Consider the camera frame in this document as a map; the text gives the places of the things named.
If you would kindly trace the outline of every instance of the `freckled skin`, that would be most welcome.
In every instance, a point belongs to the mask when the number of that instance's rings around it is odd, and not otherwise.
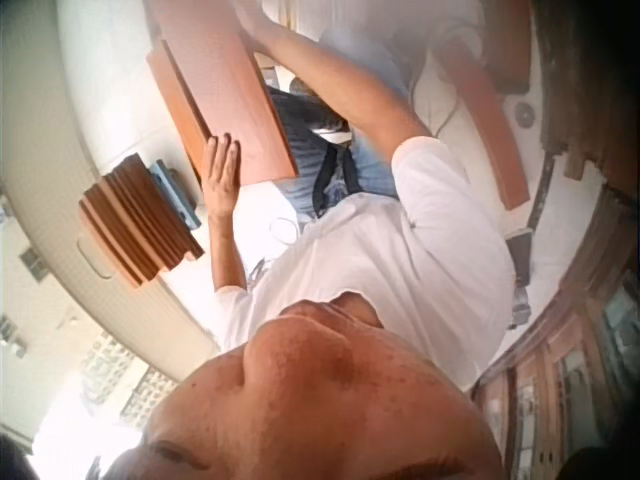
[[[477,409],[353,294],[292,305],[207,362],[146,436],[202,467],[160,480],[367,480],[443,457],[468,478],[505,478]]]

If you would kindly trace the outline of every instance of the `eyebrow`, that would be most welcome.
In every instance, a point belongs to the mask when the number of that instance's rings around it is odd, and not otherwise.
[[[465,472],[466,469],[458,459],[445,458],[409,465],[393,473],[369,480],[446,480],[453,475]]]

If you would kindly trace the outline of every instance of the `sleeve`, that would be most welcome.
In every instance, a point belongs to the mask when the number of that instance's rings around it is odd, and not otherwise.
[[[502,232],[480,204],[464,168],[439,140],[407,140],[394,154],[392,168],[412,235],[438,266],[439,280],[427,282],[446,322],[442,328],[455,334],[481,372],[512,317],[515,272]],[[450,357],[450,352],[435,353]],[[469,381],[475,375],[462,376]]]
[[[240,287],[224,287],[215,293],[215,321],[212,333],[221,353],[249,341],[252,296]]]

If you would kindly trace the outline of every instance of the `blue jeans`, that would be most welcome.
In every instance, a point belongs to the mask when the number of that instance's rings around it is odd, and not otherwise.
[[[390,88],[404,99],[409,90],[402,73],[393,60],[389,49],[366,33],[331,28],[320,39],[325,47],[334,50],[353,63],[368,69],[380,77]],[[283,129],[289,141],[291,153],[298,166],[299,177],[276,183],[282,194],[291,203],[301,224],[317,218],[313,207],[313,188],[322,167],[328,142],[311,129],[322,123],[322,119],[333,113],[326,106],[285,92],[271,90],[271,97]],[[358,182],[367,193],[397,198],[391,167],[376,151],[369,139],[352,128],[351,155],[355,163]],[[341,168],[344,148],[338,148],[338,167],[329,186],[325,189],[326,205],[333,207],[348,196]]]

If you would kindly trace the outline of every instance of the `man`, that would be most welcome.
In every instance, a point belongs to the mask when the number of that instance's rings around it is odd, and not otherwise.
[[[226,353],[158,406],[143,444],[106,478],[505,478],[460,390],[509,323],[514,273],[500,232],[409,108],[384,47],[355,33],[322,47],[257,9],[239,16],[256,48],[349,121],[364,192],[325,195],[327,213],[248,293],[233,238],[241,146],[209,142],[203,190]],[[306,202],[299,212],[317,213],[308,197],[320,168],[300,165],[284,189]]]

